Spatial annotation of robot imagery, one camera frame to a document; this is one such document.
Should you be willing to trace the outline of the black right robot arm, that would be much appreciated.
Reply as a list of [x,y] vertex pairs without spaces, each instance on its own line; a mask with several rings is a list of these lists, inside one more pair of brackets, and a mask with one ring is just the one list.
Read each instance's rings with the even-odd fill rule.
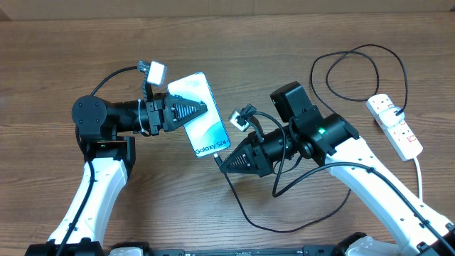
[[332,255],[453,255],[454,224],[413,194],[374,155],[358,131],[339,114],[322,117],[298,82],[291,82],[271,95],[284,126],[265,134],[252,105],[234,111],[230,121],[245,131],[253,127],[227,157],[215,157],[220,171],[228,174],[274,173],[295,154],[312,159],[317,167],[296,178],[274,197],[299,182],[327,170],[342,181],[374,213],[394,238],[394,243],[354,233],[338,243]]

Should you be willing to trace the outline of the Samsung Galaxy smartphone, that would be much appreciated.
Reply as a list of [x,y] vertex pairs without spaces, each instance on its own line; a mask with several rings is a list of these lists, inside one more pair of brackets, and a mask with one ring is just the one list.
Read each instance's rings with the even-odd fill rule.
[[184,124],[188,140],[198,158],[215,154],[230,147],[230,138],[204,73],[197,72],[168,84],[168,92],[201,103],[201,109]]

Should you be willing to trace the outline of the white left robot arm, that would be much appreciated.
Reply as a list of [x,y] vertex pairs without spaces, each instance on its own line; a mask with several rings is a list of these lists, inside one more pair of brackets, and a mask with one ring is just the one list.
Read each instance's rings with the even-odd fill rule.
[[103,255],[102,245],[115,201],[136,161],[135,138],[171,132],[204,115],[203,101],[159,93],[147,101],[111,103],[94,95],[79,98],[72,108],[75,135],[84,157],[84,173],[60,225],[27,255]]

